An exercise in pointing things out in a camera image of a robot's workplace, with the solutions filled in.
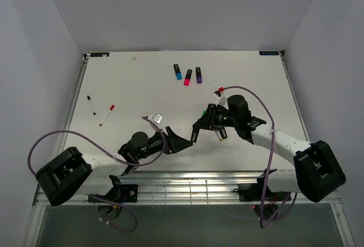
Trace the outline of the red cap white marker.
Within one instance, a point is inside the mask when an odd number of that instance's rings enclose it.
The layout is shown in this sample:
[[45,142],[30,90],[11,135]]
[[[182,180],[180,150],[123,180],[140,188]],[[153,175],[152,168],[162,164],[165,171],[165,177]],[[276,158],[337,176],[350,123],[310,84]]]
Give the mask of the red cap white marker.
[[112,105],[109,110],[106,112],[104,118],[101,120],[101,122],[99,123],[99,126],[103,126],[104,123],[106,122],[106,120],[108,119],[108,117],[110,116],[110,114],[112,113],[113,109],[114,109],[114,105]]

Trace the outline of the yellow cap white marker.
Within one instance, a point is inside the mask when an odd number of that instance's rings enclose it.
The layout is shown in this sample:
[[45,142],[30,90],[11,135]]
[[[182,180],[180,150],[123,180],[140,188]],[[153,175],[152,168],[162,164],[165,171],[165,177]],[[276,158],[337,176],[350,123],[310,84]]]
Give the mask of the yellow cap white marker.
[[216,134],[216,136],[217,136],[218,140],[219,140],[220,142],[222,142],[222,141],[223,141],[223,138],[222,138],[222,136],[221,136],[220,132],[219,132],[219,131],[216,131],[216,132],[215,132],[215,134]]

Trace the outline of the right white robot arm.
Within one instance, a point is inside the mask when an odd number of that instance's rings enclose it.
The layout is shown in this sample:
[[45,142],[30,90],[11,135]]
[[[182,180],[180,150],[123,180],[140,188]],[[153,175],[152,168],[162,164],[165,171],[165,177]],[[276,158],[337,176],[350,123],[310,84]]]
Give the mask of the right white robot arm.
[[330,146],[324,141],[310,143],[281,131],[274,131],[267,122],[251,114],[245,98],[233,95],[227,107],[209,104],[205,113],[192,126],[192,142],[200,130],[212,130],[227,138],[226,127],[253,145],[272,150],[294,166],[294,170],[266,170],[257,178],[257,193],[270,200],[277,193],[303,194],[315,203],[346,183],[346,176]]

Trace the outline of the orange black highlighter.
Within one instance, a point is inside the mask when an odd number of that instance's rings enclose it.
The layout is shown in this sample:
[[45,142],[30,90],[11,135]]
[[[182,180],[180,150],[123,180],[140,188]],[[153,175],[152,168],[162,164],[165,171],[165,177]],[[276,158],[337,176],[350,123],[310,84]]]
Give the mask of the orange black highlighter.
[[220,135],[221,135],[222,139],[227,139],[228,135],[227,135],[227,132],[224,127],[222,127],[220,129]]

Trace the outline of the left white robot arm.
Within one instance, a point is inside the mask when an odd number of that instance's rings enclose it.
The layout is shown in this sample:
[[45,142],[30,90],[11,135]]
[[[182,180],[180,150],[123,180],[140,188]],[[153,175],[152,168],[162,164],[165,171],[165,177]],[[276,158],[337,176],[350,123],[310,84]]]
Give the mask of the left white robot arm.
[[76,147],[69,147],[43,166],[35,177],[52,206],[61,205],[74,195],[86,195],[91,203],[99,199],[132,203],[137,200],[130,195],[135,188],[123,186],[122,176],[133,173],[142,159],[176,154],[192,145],[170,127],[156,131],[152,137],[138,131],[112,156],[83,154]]

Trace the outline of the black cap white marker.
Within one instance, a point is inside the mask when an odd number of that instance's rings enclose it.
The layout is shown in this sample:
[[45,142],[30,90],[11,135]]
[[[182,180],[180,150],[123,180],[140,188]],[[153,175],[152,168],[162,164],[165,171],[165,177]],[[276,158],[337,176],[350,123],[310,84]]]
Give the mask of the black cap white marker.
[[93,115],[95,116],[96,115],[96,111],[95,111],[95,108],[93,106],[92,99],[91,99],[91,97],[89,95],[87,95],[87,100],[88,100],[90,109],[91,109]]

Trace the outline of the green cap black highlighter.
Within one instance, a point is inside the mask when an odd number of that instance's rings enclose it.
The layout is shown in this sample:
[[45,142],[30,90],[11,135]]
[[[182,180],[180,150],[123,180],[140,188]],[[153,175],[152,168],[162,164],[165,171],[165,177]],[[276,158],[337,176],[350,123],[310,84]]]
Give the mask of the green cap black highlighter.
[[198,133],[199,133],[199,130],[197,129],[193,129],[192,131],[192,135],[191,135],[191,141],[193,143],[196,143],[197,142],[197,139],[198,139]]

